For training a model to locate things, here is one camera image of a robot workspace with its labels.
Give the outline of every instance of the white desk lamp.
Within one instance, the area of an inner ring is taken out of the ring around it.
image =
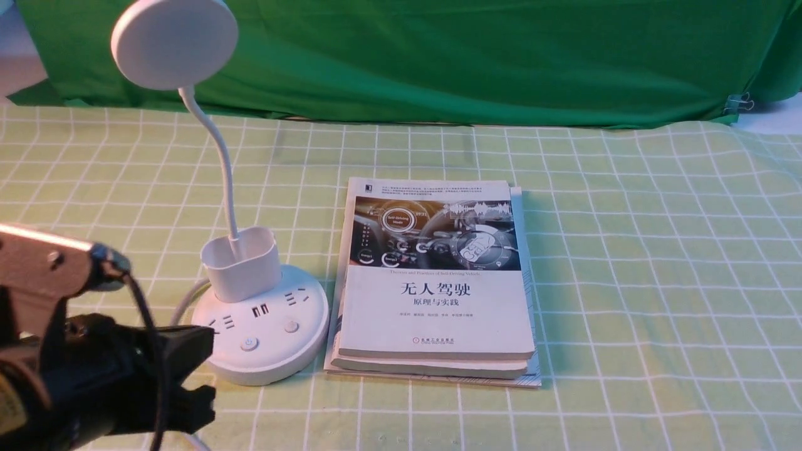
[[[198,107],[194,85],[229,61],[238,33],[236,19],[221,0],[138,0],[116,23],[111,53],[134,84],[177,89],[217,144],[229,235],[206,243],[200,252],[212,286],[200,297],[192,323],[215,329],[207,363],[220,377],[267,385],[314,360],[325,342],[329,304],[317,279],[280,263],[270,229],[237,229],[229,152]],[[185,308],[182,303],[178,318]]]

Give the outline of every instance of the round power strip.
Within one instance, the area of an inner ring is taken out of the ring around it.
[[[224,303],[214,286],[198,300],[192,324],[215,330],[206,362],[239,385],[267,385],[300,372],[326,342],[329,303],[320,282],[296,266],[282,265],[272,290]]]

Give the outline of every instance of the book stack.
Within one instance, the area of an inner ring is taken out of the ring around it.
[[[521,192],[349,180],[324,369],[539,387]]]

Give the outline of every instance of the white pen holder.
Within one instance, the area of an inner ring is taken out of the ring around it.
[[[217,298],[223,303],[238,303],[272,290],[282,280],[282,265],[273,232],[265,227],[240,231],[237,247],[242,259],[234,255],[229,237],[207,242],[200,252]]]

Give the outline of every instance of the black cable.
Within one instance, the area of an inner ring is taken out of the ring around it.
[[[167,394],[167,360],[164,359],[161,340],[159,340],[156,325],[148,309],[148,304],[145,302],[140,284],[128,273],[123,275],[122,280],[128,286],[128,289],[134,297],[136,306],[140,310],[142,322],[148,334],[148,340],[151,342],[153,361],[156,365],[156,425],[153,429],[150,451],[159,451],[159,449],[161,449],[162,440],[164,439],[164,432],[167,428],[167,411],[169,409],[169,398]]]

